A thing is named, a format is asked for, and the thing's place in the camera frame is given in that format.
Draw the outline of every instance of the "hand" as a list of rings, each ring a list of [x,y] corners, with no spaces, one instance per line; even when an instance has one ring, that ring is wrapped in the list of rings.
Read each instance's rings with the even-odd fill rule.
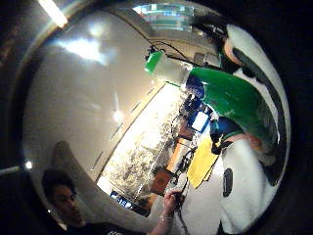
[[[182,192],[180,190],[171,190],[167,192],[164,196],[163,199],[163,205],[164,205],[164,210],[163,214],[164,215],[172,215],[175,212],[175,209],[177,207],[177,204],[179,202],[176,202],[174,194],[181,194]]]

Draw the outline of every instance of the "ceiling light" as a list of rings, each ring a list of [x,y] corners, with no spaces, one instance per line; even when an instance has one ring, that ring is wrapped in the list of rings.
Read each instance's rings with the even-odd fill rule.
[[[124,119],[124,115],[121,111],[115,111],[113,114],[113,118],[117,123],[121,123]]]
[[[52,21],[59,27],[64,27],[67,24],[67,18],[52,0],[38,0],[41,7],[51,17]]]
[[[25,163],[25,167],[27,169],[32,169],[32,162],[31,161],[28,161],[27,163]]]

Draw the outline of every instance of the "black t-shirt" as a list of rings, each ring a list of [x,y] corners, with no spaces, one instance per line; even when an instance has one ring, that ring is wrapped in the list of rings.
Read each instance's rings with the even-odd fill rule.
[[[68,235],[144,235],[108,222],[87,223],[83,227],[67,227]]]

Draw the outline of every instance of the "cable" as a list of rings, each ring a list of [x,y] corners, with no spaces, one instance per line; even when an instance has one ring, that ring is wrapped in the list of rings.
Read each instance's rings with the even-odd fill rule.
[[[183,53],[181,53],[176,47],[172,46],[171,44],[169,43],[166,43],[166,42],[163,42],[163,41],[154,41],[154,43],[160,43],[160,44],[163,44],[163,45],[166,45],[166,46],[169,46],[170,48],[174,49],[176,52],[178,52],[182,57],[185,58],[185,60],[189,61],[188,57],[186,57]]]
[[[171,122],[171,124],[170,124],[170,133],[171,133],[172,138],[173,138],[173,140],[174,140],[174,142],[175,142],[176,144],[181,144],[181,145],[186,146],[186,147],[189,148],[189,149],[192,149],[190,146],[188,146],[188,145],[186,145],[186,144],[184,144],[184,143],[179,142],[179,141],[176,139],[176,137],[174,136],[174,133],[173,133],[173,123],[174,123],[174,120],[176,120],[176,119],[177,119],[178,117],[180,117],[180,116],[181,116],[181,114],[179,114],[178,116],[176,116],[176,117],[172,120],[172,122]]]

